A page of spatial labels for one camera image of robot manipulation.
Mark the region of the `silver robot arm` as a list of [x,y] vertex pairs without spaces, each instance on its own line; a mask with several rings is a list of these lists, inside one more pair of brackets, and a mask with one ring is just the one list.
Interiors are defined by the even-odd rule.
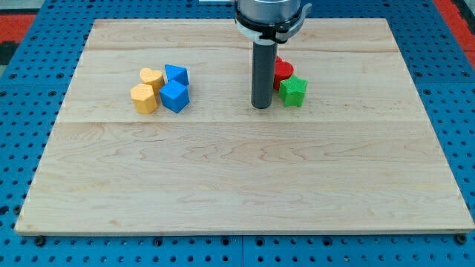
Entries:
[[284,44],[298,33],[311,11],[312,4],[300,0],[237,0],[235,24],[255,44]]

